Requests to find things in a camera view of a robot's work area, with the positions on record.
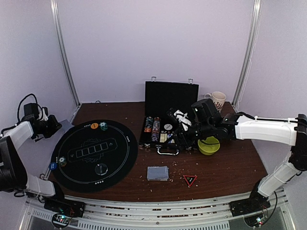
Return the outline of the blue checkered playing card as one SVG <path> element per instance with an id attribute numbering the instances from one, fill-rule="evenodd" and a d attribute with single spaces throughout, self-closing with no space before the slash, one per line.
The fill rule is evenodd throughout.
<path id="1" fill-rule="evenodd" d="M 67 119 L 60 121 L 61 129 L 63 129 L 65 132 L 67 132 L 69 129 L 74 127 Z"/>

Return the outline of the blue small blind button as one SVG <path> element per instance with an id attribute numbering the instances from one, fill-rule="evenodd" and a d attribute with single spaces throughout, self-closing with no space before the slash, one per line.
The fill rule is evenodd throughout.
<path id="1" fill-rule="evenodd" d="M 56 162 L 51 162 L 48 166 L 50 171 L 56 170 L 58 167 L 58 164 Z"/>

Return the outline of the black poker chip case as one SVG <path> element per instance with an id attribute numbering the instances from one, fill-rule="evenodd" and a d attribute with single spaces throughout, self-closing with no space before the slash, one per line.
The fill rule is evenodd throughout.
<path id="1" fill-rule="evenodd" d="M 195 115 L 191 108 L 191 105 L 197 102 L 199 94 L 199 85 L 193 83 L 190 79 L 188 83 L 181 82 L 167 82 L 156 81 L 155 77 L 152 77 L 150 81 L 145 82 L 145 116 L 142 125 L 142 131 L 139 139 L 139 146 L 145 149 L 155 149 L 159 155 L 176 156 L 180 153 L 174 143 L 160 142 L 161 133 L 170 133 L 177 129 L 178 123 L 173 121 L 167 112 L 170 108 L 180 110 L 183 113 L 188 113 L 188 117 L 194 120 Z M 151 116 L 153 119 L 159 117 L 160 132 L 159 140 L 157 142 L 151 141 L 152 133 L 145 133 L 144 126 L 146 117 Z M 171 131 L 164 130 L 165 124 L 171 124 L 173 129 Z"/>

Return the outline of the orange round button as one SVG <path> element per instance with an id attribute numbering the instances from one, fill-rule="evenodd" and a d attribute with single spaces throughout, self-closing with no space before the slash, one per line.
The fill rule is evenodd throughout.
<path id="1" fill-rule="evenodd" d="M 98 123 L 92 123 L 91 129 L 97 129 L 99 127 Z"/>

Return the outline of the clear black round button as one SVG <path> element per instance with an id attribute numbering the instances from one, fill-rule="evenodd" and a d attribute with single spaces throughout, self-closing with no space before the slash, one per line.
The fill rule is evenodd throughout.
<path id="1" fill-rule="evenodd" d="M 103 176 L 105 174 L 107 174 L 108 172 L 108 167 L 107 165 L 105 165 L 104 163 L 99 163 L 95 166 L 95 169 L 94 169 L 95 173 L 97 175 L 100 175 L 100 176 Z"/>

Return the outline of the grey card deck box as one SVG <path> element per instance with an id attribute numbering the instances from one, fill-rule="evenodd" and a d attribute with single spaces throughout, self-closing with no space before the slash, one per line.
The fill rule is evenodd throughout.
<path id="1" fill-rule="evenodd" d="M 167 166 L 148 166 L 148 181 L 167 181 L 169 179 L 169 168 Z"/>

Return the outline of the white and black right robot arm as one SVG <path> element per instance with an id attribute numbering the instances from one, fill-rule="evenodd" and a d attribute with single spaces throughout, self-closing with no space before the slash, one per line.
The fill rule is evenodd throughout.
<path id="1" fill-rule="evenodd" d="M 269 197 L 293 177 L 307 170 L 307 117 L 265 118 L 244 112 L 222 116 L 211 99 L 202 99 L 192 106 L 195 119 L 171 108 L 167 114 L 178 128 L 171 139 L 175 145 L 192 148 L 197 141 L 208 137 L 223 140 L 251 140 L 286 145 L 289 148 L 284 160 L 274 171 L 259 179 L 246 199 L 230 202 L 232 216 L 241 216 L 270 207 Z"/>

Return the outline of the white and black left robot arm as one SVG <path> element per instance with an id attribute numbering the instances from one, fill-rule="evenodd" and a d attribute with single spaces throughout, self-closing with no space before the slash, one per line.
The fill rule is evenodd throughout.
<path id="1" fill-rule="evenodd" d="M 71 97 L 62 93 L 54 92 L 49 94 L 39 94 L 38 100 L 42 106 L 49 108 L 49 112 L 54 114 L 58 120 L 68 118 L 73 108 Z M 15 110 L 18 102 L 23 98 L 21 95 L 1 94 L 0 95 L 0 127 L 12 126 L 16 121 Z M 35 176 L 39 176 L 50 162 L 51 153 L 63 134 L 60 129 L 48 139 L 42 139 L 35 143 L 28 139 L 18 150 L 22 163 L 27 171 Z M 17 220 L 24 206 L 23 198 L 13 197 L 13 193 L 0 193 L 0 222 L 4 223 L 9 219 Z"/>

